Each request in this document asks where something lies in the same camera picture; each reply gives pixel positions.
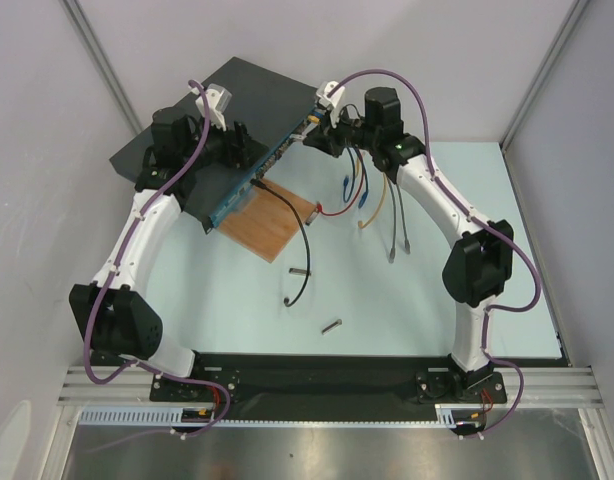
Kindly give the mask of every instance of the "wooden board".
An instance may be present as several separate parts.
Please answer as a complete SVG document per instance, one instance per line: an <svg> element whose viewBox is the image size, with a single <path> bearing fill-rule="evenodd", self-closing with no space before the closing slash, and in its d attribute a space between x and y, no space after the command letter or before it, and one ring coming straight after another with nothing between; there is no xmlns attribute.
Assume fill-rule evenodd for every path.
<svg viewBox="0 0 614 480"><path fill-rule="evenodd" d="M316 205L280 185L268 180L265 184L294 206L303 223L316 210ZM230 213L218 231L271 263L298 232L298 222L291 209L271 193L258 188L254 192L249 204Z"/></svg>

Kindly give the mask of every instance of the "wall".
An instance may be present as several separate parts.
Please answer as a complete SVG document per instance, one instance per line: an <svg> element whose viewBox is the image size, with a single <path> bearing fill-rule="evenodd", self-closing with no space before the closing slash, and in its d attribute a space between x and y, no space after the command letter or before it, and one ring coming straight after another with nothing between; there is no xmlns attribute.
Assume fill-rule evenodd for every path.
<svg viewBox="0 0 614 480"><path fill-rule="evenodd" d="M107 158L130 138L60 3L0 2L0 424L32 403L17 478L82 354L67 295L124 223L132 189Z"/></svg>
<svg viewBox="0 0 614 480"><path fill-rule="evenodd" d="M589 10L508 160L565 342L614 424L614 0Z"/></svg>
<svg viewBox="0 0 614 480"><path fill-rule="evenodd" d="M388 68L420 90L434 140L498 141L572 0L81 0L146 126L232 56L319 85ZM351 98L377 81L359 80ZM418 109L401 97L412 133Z"/></svg>

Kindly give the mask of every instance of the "yellow part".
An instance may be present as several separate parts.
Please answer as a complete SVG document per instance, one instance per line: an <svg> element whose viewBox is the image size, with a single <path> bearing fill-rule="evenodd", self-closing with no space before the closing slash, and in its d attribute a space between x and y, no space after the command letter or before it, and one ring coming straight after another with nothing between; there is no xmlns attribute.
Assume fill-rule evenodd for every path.
<svg viewBox="0 0 614 480"><path fill-rule="evenodd" d="M378 207L376 208L376 211L374 212L374 214L369 217L369 220L367 220L366 223L363 222L358 222L358 228L363 229L369 226L369 224L371 222L373 222L376 217L378 216L378 213L380 213L380 209L383 208L383 203L385 203L385 194L387 193L387 182L389 180L387 180L387 175L385 175L383 173L383 194L380 196L380 202L378 203Z"/></svg>

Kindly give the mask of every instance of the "reflective metal surface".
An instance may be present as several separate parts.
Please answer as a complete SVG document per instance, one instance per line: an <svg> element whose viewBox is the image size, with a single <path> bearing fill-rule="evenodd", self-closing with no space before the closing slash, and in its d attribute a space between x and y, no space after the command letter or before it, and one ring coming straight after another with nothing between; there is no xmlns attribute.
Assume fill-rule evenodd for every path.
<svg viewBox="0 0 614 480"><path fill-rule="evenodd" d="M77 429L63 479L596 479L577 410L517 412L480 440L447 430L216 428L181 441Z"/></svg>

